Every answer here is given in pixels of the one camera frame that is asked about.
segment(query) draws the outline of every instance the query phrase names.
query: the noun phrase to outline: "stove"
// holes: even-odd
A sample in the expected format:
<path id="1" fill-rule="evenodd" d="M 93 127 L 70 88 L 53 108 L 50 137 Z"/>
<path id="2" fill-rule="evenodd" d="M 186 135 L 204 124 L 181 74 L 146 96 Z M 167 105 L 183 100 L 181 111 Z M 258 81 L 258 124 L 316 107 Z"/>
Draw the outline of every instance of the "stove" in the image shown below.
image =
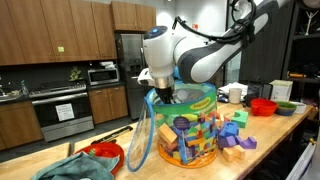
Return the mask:
<path id="1" fill-rule="evenodd" d="M 50 82 L 42 83 L 40 88 L 37 88 L 29 93 L 30 98 L 46 97 L 52 95 L 60 95 L 66 93 L 74 93 L 85 91 L 87 89 L 85 81 L 82 82 Z"/>
<path id="2" fill-rule="evenodd" d="M 47 142 L 94 128 L 85 81 L 43 83 L 29 97 Z"/>

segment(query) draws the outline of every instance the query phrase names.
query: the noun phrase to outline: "red plate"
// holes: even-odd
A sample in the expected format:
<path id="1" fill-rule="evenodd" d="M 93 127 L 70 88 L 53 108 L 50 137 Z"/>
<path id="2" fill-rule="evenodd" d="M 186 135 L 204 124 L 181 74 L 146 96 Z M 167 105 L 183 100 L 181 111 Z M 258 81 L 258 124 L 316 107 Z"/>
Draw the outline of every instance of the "red plate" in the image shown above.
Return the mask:
<path id="1" fill-rule="evenodd" d="M 98 144 L 93 144 L 85 148 L 82 148 L 79 151 L 75 152 L 74 154 L 82 151 L 89 154 L 89 152 L 94 148 L 101 150 L 100 155 L 97 155 L 99 157 L 113 158 L 120 155 L 120 160 L 118 164 L 111 171 L 111 174 L 115 175 L 119 171 L 119 169 L 122 167 L 123 161 L 124 161 L 124 152 L 121 146 L 119 146 L 118 144 L 109 143 L 109 142 L 98 143 Z"/>

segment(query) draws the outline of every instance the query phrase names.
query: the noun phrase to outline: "oven handle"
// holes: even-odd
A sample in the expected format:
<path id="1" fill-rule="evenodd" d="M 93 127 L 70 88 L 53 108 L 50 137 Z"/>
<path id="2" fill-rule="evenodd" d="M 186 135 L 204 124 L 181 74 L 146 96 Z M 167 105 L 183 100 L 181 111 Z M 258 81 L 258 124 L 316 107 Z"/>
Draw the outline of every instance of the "oven handle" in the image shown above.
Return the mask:
<path id="1" fill-rule="evenodd" d="M 32 101 L 32 104 L 34 106 L 37 106 L 37 105 L 41 105 L 41 104 L 48 104 L 48 103 L 52 103 L 52 102 L 56 102 L 56 101 L 77 99 L 77 98 L 87 97 L 87 96 L 88 96 L 88 93 L 85 92 L 85 93 L 72 94 L 72 95 L 67 95 L 67 96 L 60 96 L 60 97 L 55 97 L 55 98 Z"/>

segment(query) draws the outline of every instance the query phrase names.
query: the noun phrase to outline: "kitchen sink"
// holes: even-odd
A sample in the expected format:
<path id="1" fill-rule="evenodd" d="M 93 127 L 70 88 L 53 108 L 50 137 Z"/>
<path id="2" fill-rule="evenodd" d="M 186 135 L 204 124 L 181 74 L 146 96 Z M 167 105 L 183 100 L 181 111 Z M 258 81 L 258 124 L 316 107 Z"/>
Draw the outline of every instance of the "kitchen sink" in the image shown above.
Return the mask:
<path id="1" fill-rule="evenodd" d="M 5 101 L 11 101 L 11 100 L 15 100 L 18 99 L 19 97 L 21 97 L 23 94 L 20 95 L 4 95 L 4 96 L 0 96 L 0 102 L 5 102 Z"/>

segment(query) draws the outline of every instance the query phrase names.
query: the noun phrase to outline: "microwave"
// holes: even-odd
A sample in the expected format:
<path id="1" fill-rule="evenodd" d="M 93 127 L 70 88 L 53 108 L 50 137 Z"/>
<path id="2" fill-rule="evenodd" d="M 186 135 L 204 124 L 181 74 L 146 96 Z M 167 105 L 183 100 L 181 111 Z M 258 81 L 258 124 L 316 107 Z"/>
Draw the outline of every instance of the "microwave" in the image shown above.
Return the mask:
<path id="1" fill-rule="evenodd" d="M 107 83 L 119 82 L 118 68 L 108 69 L 89 69 L 88 77 L 90 85 L 100 85 Z"/>

